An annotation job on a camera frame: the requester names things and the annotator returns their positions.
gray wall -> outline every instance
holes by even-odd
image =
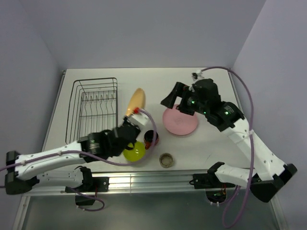
[[[278,195],[292,230],[307,226],[306,11],[305,0],[267,0],[234,65],[252,91],[256,132],[298,168]],[[242,87],[239,95],[249,114]]]
[[[0,0],[0,166],[5,153],[39,151],[60,72],[18,0]],[[4,184],[5,172],[0,173]],[[11,229],[20,197],[0,189],[1,229]]]
[[[233,66],[265,0],[20,0],[63,68]]]

dish rack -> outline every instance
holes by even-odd
[[[117,79],[76,80],[69,101],[66,144],[117,125]]]

yellow-green bowl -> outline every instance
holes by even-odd
[[[132,150],[125,149],[123,154],[128,161],[134,162],[140,160],[145,155],[145,151],[146,150],[143,143],[137,141],[135,142],[134,148]]]

purple cable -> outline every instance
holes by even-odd
[[[250,101],[250,121],[249,121],[249,131],[251,131],[253,129],[253,120],[254,120],[254,103],[253,103],[253,99],[251,97],[251,94],[250,94],[250,91],[247,87],[247,85],[244,83],[244,81],[239,77],[239,75],[237,75],[233,70],[231,70],[230,68],[226,68],[226,67],[223,67],[223,66],[212,66],[212,67],[208,67],[208,68],[205,68],[205,69],[202,69],[201,71],[204,72],[206,70],[210,70],[210,69],[225,69],[227,70],[228,72],[232,73],[233,75],[236,76],[236,78],[238,78],[238,80],[242,83],[242,85],[244,86],[247,94],[248,94],[248,98],[249,98],[249,101]],[[222,222],[223,222],[223,226],[224,228],[226,229],[229,229],[229,228],[232,228],[233,226],[235,226],[235,224],[239,221],[239,219],[241,218],[242,216],[242,213],[244,211],[244,208],[246,206],[246,203],[247,203],[247,199],[248,199],[248,194],[249,194],[249,189],[250,189],[250,184],[251,184],[251,180],[252,180],[252,177],[253,177],[253,169],[254,169],[254,158],[255,158],[255,148],[254,148],[254,139],[253,139],[253,136],[250,135],[250,149],[251,149],[251,155],[250,155],[250,168],[249,168],[249,175],[248,175],[248,183],[247,183],[247,186],[246,186],[246,191],[245,191],[245,194],[244,194],[244,198],[243,198],[243,201],[242,201],[242,206],[241,206],[241,209],[239,210],[234,222],[230,225],[226,225],[225,224],[225,216],[226,216],[226,212],[231,204],[231,202],[234,200],[234,198],[236,197],[236,195],[238,194],[239,190],[240,190],[240,186],[238,186],[237,188],[237,191],[234,193],[234,195],[229,199],[229,201],[227,202],[227,205],[223,211],[223,215],[222,215]]]
[[[105,160],[105,159],[102,159],[100,157],[97,157],[89,152],[83,152],[83,151],[79,151],[79,150],[68,150],[68,151],[63,151],[61,152],[61,154],[68,154],[68,153],[76,153],[76,154],[81,154],[81,155],[85,155],[85,156],[89,156],[89,157],[92,157],[98,161],[103,161],[105,163],[108,163],[108,164],[113,164],[113,165],[117,165],[117,166],[131,166],[131,165],[135,165],[137,163],[140,163],[141,161],[144,161],[145,159],[148,158],[148,156],[150,156],[152,153],[153,153],[153,149],[154,149],[154,145],[155,145],[155,141],[156,141],[156,132],[157,132],[157,126],[153,120],[153,117],[151,116],[151,114],[143,109],[139,109],[139,112],[147,115],[153,125],[153,141],[152,141],[152,144],[151,144],[151,148],[149,149],[149,153],[145,154],[145,156],[143,158],[141,158],[140,160],[138,161],[134,161],[134,162],[130,162],[130,163],[116,163],[116,162],[112,162],[112,161],[108,161],[108,160]],[[41,157],[37,157],[37,158],[34,158],[34,159],[30,159],[30,160],[27,160],[25,161],[25,163],[31,163],[31,162],[34,162],[34,161],[38,161],[38,160],[42,160],[42,159],[46,159],[46,158],[50,158],[50,157],[55,157],[55,156],[58,156],[59,153],[51,153],[49,155],[46,155],[46,156],[41,156]],[[16,167],[16,166],[19,166],[19,165],[22,165],[21,163],[15,163],[15,164],[10,164],[10,165],[7,165],[5,167],[2,167],[0,168],[0,172],[3,171],[3,170],[6,170],[6,169],[9,169],[9,168],[12,168],[12,167]],[[88,199],[93,199],[93,200],[97,200],[99,202],[102,203],[102,207],[98,208],[98,209],[87,209],[87,208],[83,208],[83,207],[78,207],[84,211],[89,211],[89,212],[95,212],[95,211],[100,211],[102,210],[104,207],[105,207],[105,203],[103,202],[103,200],[97,198],[97,197],[92,197],[92,196],[89,196],[89,195],[85,195],[85,194],[82,194],[80,192],[78,192],[77,190],[75,190],[74,188],[70,188],[72,191],[74,191],[75,193],[81,195],[81,196],[84,196]]]

